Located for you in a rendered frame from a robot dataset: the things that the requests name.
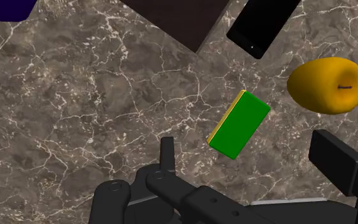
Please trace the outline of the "green and yellow sponge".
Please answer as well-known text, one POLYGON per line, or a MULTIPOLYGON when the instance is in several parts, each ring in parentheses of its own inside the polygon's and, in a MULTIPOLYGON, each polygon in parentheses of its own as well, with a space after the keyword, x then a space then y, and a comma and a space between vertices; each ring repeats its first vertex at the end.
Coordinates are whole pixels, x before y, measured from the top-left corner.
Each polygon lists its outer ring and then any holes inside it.
POLYGON ((241 90, 208 137, 208 145, 236 159, 269 111, 269 105, 241 90))

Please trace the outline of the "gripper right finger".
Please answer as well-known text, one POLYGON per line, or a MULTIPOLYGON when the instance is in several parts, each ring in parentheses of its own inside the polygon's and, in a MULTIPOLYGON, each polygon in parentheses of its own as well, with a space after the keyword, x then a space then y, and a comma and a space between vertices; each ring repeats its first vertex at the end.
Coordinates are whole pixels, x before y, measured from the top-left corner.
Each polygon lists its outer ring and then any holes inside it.
POLYGON ((309 161, 347 197, 356 197, 358 224, 358 152, 327 130, 312 132, 309 161))

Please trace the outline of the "black smartphone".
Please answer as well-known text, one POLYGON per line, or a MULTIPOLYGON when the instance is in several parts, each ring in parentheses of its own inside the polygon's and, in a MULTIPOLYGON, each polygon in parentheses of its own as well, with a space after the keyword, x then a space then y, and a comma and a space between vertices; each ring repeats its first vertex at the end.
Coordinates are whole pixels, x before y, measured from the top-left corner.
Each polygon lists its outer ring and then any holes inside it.
POLYGON ((226 36, 261 59, 301 0, 248 0, 226 36))

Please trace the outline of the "dark blue round object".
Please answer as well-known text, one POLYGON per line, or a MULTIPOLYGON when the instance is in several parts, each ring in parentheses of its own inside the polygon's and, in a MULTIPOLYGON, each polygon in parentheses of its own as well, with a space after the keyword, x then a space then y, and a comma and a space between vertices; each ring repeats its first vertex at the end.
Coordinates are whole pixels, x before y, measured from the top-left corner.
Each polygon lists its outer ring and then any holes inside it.
POLYGON ((0 0, 0 22, 26 20, 37 0, 0 0))

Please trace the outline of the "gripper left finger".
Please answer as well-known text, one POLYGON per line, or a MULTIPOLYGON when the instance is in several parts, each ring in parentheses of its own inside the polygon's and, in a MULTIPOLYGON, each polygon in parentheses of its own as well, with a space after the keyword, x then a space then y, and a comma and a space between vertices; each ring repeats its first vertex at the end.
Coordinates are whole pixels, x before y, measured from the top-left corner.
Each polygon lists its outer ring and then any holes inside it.
POLYGON ((175 174, 174 139, 163 137, 160 161, 141 167, 135 181, 101 183, 88 224, 249 224, 249 208, 208 186, 175 174))

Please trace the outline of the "dark brown robot stand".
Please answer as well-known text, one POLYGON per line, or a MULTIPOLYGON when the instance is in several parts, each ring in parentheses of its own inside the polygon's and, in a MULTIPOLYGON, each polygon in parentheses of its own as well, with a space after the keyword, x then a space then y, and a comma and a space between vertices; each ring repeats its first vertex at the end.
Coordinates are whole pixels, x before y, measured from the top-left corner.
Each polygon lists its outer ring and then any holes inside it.
POLYGON ((120 0, 192 52, 197 52, 230 0, 120 0))

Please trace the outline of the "yellow apple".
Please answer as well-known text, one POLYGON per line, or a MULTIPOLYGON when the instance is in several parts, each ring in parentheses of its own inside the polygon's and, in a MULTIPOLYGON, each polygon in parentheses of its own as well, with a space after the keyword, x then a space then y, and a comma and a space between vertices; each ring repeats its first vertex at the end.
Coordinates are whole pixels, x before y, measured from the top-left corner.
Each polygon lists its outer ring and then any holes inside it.
POLYGON ((340 57, 311 60, 297 67, 287 80, 290 96, 316 113, 348 113, 358 105, 358 65, 340 57))

